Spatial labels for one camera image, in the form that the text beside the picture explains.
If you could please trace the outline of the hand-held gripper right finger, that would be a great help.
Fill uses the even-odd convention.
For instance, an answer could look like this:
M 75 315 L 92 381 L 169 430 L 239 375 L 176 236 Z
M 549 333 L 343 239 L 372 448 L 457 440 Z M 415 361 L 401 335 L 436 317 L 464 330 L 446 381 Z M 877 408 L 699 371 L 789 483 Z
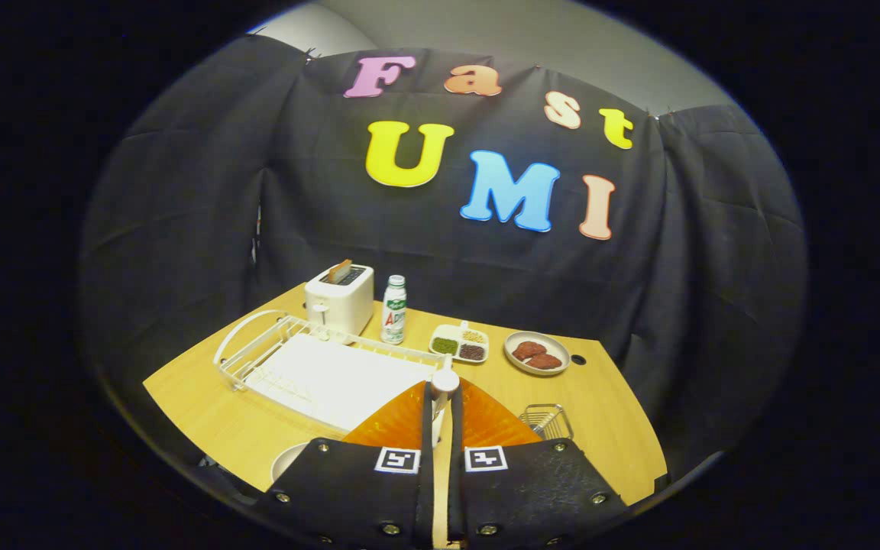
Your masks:
M 574 549 L 629 518 L 575 442 L 541 438 L 467 379 L 451 434 L 448 532 L 464 549 Z

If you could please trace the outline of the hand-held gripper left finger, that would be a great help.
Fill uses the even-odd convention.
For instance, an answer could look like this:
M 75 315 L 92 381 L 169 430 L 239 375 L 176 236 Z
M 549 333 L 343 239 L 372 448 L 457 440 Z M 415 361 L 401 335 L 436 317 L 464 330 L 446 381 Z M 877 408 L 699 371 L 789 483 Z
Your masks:
M 431 421 L 431 384 L 422 380 L 342 441 L 311 439 L 255 514 L 296 547 L 431 548 Z

